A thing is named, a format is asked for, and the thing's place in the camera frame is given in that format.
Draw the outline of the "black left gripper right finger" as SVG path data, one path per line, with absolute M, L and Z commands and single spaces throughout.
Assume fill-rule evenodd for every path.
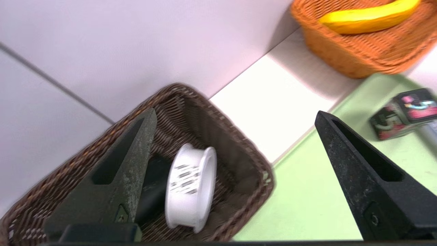
M 315 127 L 364 240 L 435 240 L 437 198 L 345 122 Z

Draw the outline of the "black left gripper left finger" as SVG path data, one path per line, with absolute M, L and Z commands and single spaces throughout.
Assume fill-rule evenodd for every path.
M 49 243 L 134 243 L 141 189 L 156 131 L 154 109 L 141 113 L 45 222 Z

